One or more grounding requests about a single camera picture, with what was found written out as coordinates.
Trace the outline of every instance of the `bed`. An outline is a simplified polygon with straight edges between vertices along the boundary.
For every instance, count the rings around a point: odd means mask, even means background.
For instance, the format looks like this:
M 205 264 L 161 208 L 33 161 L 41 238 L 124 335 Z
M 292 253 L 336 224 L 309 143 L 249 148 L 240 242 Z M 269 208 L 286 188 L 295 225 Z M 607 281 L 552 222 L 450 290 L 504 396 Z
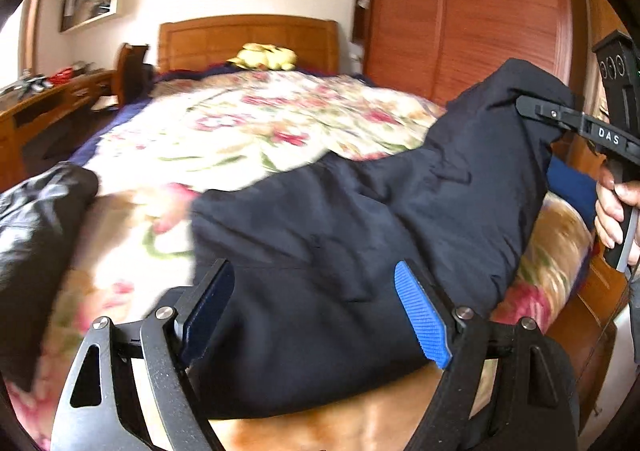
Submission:
M 336 31 L 335 22 L 263 15 L 161 26 L 162 75 L 149 96 L 123 106 L 72 158 L 98 174 L 100 192 L 56 298 L 33 387 L 26 392 L 7 384 L 20 423 L 43 449 L 66 373 L 92 320 L 140 319 L 167 288 L 190 283 L 188 209 L 194 196 L 210 188 L 242 189 L 329 151 L 370 160 L 416 148 L 445 112 L 411 94 L 332 76 L 338 70 Z M 247 42 L 291 48 L 301 70 L 238 72 L 220 64 Z M 591 244 L 576 209 L 548 194 L 515 281 L 492 318 L 514 323 L 529 315 L 548 329 Z M 134 372 L 153 442 L 170 449 L 145 370 L 137 366 Z M 487 402 L 494 373 L 495 362 L 488 361 L 476 409 Z M 325 407 L 212 424 L 228 451 L 401 450 L 439 376 L 427 365 Z

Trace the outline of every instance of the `yellow plush toy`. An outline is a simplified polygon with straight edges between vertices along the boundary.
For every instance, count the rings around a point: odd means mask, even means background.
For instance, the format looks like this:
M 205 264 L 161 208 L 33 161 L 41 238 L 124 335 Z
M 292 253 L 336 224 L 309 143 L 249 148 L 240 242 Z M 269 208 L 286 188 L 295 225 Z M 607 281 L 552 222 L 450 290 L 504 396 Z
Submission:
M 246 43 L 236 57 L 227 59 L 240 68 L 259 70 L 293 70 L 298 56 L 288 48 L 260 43 Z

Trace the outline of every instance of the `blue ribbed pad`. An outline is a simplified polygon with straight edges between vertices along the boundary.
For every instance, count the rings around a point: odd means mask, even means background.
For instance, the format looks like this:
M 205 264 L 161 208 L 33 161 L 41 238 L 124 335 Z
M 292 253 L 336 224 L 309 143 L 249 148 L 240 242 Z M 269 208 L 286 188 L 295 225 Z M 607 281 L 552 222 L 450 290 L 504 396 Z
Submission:
M 438 368 L 444 370 L 449 365 L 452 354 L 442 318 L 404 261 L 396 265 L 394 281 L 396 292 L 414 328 L 422 352 L 427 359 L 435 361 Z

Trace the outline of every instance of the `wooden chair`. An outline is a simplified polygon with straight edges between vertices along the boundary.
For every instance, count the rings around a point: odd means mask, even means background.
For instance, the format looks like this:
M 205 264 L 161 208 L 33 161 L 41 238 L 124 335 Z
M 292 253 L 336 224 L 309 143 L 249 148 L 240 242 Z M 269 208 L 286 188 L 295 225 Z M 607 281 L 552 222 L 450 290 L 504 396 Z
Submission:
M 118 97 L 118 106 L 135 101 L 142 93 L 147 78 L 144 60 L 148 45 L 123 43 L 116 58 L 116 73 L 113 76 L 113 93 Z

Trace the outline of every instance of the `human hand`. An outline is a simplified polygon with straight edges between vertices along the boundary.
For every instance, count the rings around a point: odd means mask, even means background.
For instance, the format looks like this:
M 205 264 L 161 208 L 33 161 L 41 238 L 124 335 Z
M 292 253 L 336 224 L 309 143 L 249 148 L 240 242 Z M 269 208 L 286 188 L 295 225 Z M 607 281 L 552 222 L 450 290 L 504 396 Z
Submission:
M 596 184 L 598 201 L 596 202 L 596 232 L 598 237 L 609 249 L 616 243 L 623 242 L 622 227 L 624 214 L 622 203 L 633 207 L 640 206 L 640 182 L 626 182 L 615 184 L 613 175 L 603 164 L 600 167 L 598 183 Z M 629 253 L 628 265 L 636 265 L 640 256 L 640 223 L 636 229 L 634 243 Z

